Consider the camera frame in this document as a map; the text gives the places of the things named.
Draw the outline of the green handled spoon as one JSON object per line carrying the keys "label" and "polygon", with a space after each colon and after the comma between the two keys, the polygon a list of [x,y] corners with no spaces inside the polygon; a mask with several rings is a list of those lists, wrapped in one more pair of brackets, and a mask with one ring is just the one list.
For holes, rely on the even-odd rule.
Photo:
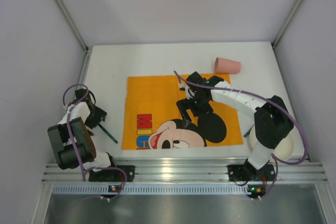
{"label": "green handled spoon", "polygon": [[244,138],[246,138],[247,136],[249,136],[250,132],[251,132],[251,129],[244,134]]}

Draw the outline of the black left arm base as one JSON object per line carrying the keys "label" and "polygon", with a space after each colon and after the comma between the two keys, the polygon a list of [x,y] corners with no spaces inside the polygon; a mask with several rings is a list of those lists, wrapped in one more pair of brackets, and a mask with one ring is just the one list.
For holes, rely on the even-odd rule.
{"label": "black left arm base", "polygon": [[133,182],[135,166],[119,165],[118,169],[104,169],[97,172],[89,172],[90,182]]}

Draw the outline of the orange cartoon mouse placemat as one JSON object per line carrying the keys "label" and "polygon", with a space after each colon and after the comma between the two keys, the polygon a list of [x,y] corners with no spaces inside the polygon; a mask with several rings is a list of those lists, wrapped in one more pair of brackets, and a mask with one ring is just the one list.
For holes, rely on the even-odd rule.
{"label": "orange cartoon mouse placemat", "polygon": [[208,119],[191,116],[184,127],[176,102],[186,98],[176,76],[129,77],[123,150],[160,150],[242,145],[237,111],[210,101]]}

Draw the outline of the right aluminium corner post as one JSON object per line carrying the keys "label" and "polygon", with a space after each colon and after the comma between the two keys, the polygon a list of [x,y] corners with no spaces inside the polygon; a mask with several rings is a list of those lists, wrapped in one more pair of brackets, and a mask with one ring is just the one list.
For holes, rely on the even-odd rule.
{"label": "right aluminium corner post", "polygon": [[279,31],[276,33],[275,39],[271,43],[273,50],[275,50],[277,46],[279,45],[279,43],[281,42],[283,36],[285,35],[291,23],[293,22],[300,8],[303,6],[304,2],[305,0],[295,0],[294,1],[292,7],[290,8],[288,12],[288,15],[286,16],[285,20],[280,26]]}

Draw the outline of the green handled fork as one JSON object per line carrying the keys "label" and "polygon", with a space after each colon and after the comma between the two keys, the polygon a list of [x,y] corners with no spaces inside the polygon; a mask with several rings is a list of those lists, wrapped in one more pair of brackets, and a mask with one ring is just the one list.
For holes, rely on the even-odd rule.
{"label": "green handled fork", "polygon": [[105,128],[103,127],[101,124],[98,125],[102,131],[116,144],[118,144],[118,140]]}

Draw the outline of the cream round plate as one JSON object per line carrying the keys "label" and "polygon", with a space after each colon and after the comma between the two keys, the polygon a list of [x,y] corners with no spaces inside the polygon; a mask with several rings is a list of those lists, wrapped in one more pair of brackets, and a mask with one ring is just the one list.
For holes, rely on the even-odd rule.
{"label": "cream round plate", "polygon": [[[254,126],[251,128],[251,132],[249,136],[246,137],[246,140],[248,142],[250,150],[252,151],[255,145],[257,144],[257,138]],[[289,133],[284,139],[281,140],[281,142],[275,148],[274,155],[280,160],[287,161],[293,155],[293,151],[294,151],[294,141],[291,134]]]}

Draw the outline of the aluminium mounting rail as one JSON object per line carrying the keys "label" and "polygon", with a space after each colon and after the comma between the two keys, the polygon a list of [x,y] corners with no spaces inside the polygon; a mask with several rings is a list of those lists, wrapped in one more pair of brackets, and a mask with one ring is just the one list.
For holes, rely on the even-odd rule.
{"label": "aluminium mounting rail", "polygon": [[[185,159],[185,158],[120,158],[118,165],[135,166],[136,183],[229,183],[228,165],[242,164],[242,159]],[[299,165],[278,164],[277,183],[326,183],[326,173],[321,163],[305,161]]]}

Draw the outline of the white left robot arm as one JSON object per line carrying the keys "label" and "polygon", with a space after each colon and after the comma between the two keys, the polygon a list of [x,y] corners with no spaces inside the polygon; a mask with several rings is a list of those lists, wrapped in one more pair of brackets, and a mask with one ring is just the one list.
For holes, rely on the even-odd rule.
{"label": "white left robot arm", "polygon": [[47,133],[61,169],[93,168],[95,171],[115,167],[113,157],[107,152],[96,150],[91,130],[107,117],[107,112],[92,102],[81,101],[67,108],[65,116]]}

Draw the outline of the pink plastic cup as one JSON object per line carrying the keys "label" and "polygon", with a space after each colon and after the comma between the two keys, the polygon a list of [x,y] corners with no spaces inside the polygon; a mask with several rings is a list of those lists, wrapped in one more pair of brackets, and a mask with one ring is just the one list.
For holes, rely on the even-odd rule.
{"label": "pink plastic cup", "polygon": [[217,57],[214,64],[214,70],[215,73],[237,74],[241,70],[241,63]]}

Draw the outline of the left aluminium corner post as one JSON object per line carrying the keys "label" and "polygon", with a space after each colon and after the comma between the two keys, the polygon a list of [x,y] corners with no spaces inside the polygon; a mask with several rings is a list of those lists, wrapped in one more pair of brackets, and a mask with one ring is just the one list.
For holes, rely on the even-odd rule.
{"label": "left aluminium corner post", "polygon": [[89,47],[87,46],[83,37],[81,36],[74,20],[72,19],[72,16],[71,16],[68,8],[65,5],[65,3],[63,2],[63,0],[54,0],[54,1],[57,5],[59,11],[63,15],[67,25],[69,26],[70,30],[72,31],[73,35],[75,36],[78,44],[80,45],[82,50],[86,53],[88,51]]}

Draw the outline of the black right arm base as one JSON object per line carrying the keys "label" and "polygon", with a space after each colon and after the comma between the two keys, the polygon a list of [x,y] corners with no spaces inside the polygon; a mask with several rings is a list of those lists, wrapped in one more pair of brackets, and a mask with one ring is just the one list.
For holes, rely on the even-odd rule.
{"label": "black right arm base", "polygon": [[227,166],[230,182],[267,182],[274,180],[275,168],[269,162],[261,169],[256,169],[247,160],[243,164],[232,164]]}

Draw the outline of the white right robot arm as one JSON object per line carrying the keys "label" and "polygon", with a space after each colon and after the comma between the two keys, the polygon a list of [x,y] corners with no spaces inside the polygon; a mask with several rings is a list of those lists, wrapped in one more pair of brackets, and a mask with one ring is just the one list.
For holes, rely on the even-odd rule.
{"label": "white right robot arm", "polygon": [[276,147],[294,127],[279,96],[265,99],[236,89],[219,76],[205,79],[198,72],[192,73],[186,80],[178,77],[178,82],[179,89],[186,93],[186,98],[176,103],[182,117],[182,128],[185,130],[192,124],[188,114],[191,111],[200,123],[198,130],[202,140],[218,142],[223,131],[224,122],[214,113],[211,101],[227,105],[254,121],[257,144],[245,161],[245,166],[253,171],[267,165]]}

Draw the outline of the aluminium corner post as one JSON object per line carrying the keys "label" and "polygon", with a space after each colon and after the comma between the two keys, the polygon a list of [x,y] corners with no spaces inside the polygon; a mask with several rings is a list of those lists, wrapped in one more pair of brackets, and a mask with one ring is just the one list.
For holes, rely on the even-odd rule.
{"label": "aluminium corner post", "polygon": [[54,0],[54,1],[57,5],[59,11],[63,15],[67,25],[69,26],[70,30],[72,31],[73,35],[75,36],[78,44],[80,45],[82,50],[86,53],[88,51],[89,47],[87,46],[83,37],[81,36],[74,20],[72,19],[72,16],[71,16],[68,8],[65,5],[65,3],[63,2],[63,0]]}
{"label": "aluminium corner post", "polygon": [[285,35],[291,23],[293,22],[300,8],[303,6],[304,2],[305,0],[295,0],[294,1],[292,7],[290,8],[288,12],[288,15],[286,16],[285,20],[280,26],[279,31],[276,33],[275,39],[271,43],[273,50],[275,50],[277,46],[279,45],[279,43],[281,42],[283,36]]}

